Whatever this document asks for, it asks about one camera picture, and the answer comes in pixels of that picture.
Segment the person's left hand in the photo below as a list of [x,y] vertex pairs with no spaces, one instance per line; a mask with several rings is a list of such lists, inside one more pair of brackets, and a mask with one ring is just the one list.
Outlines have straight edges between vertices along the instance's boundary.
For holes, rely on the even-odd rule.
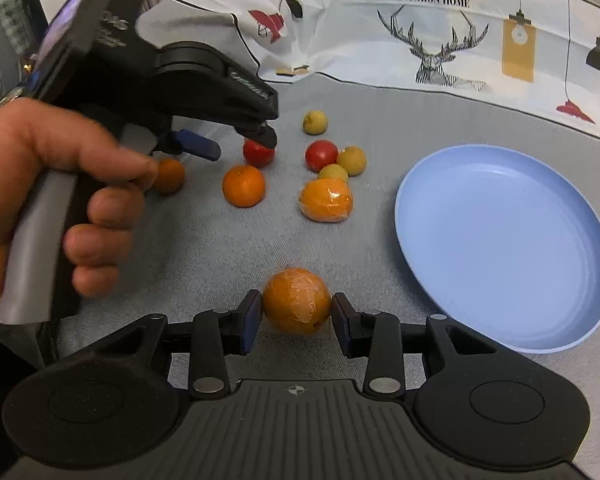
[[45,168],[89,174],[103,187],[87,204],[87,222],[65,235],[76,267],[72,284],[85,297],[108,294],[132,248],[144,193],[158,174],[155,159],[122,146],[80,114],[27,98],[0,108],[0,297],[19,211]]

